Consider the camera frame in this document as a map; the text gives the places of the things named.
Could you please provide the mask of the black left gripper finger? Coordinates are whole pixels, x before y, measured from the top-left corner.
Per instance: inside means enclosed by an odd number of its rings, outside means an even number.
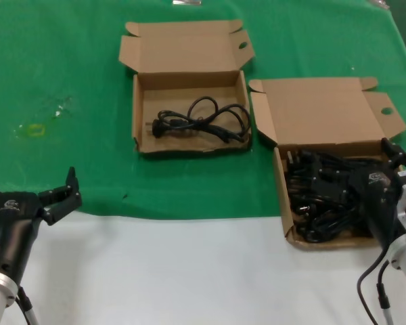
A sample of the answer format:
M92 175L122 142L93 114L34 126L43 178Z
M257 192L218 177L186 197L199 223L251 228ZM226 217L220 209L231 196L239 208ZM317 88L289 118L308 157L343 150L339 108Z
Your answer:
M42 218L54 225L82 205L78 178L74 167L70 167L65 185L37 194L43 207Z

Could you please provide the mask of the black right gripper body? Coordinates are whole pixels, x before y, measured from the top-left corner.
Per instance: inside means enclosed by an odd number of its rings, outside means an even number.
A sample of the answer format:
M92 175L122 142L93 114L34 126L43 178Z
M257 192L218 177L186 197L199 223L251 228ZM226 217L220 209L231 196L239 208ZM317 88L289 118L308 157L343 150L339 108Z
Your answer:
M395 178L394 171L378 167L361 167L349 178L349 186L359 200L359 214L383 248L405 233L397 219L401 190Z

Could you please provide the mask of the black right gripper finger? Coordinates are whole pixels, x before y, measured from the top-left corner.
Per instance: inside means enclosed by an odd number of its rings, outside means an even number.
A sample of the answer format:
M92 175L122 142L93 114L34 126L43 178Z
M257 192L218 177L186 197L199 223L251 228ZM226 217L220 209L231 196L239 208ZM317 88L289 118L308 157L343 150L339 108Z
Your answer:
M400 145L384 137L381 139L381 149L387 157L387 161L382 163L382 171L384 173L398 171L400 166L406 168L406 151Z
M353 168L349 165L322 165L311 163L311 185L313 194L336 204L348 202L348 179Z

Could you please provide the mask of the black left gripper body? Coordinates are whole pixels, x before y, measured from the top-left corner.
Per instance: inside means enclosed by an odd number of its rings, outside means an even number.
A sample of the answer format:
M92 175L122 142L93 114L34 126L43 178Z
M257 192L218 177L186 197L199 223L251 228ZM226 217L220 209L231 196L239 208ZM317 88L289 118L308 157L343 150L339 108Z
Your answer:
M43 205L32 192L0 192L0 273L22 281L42 221Z

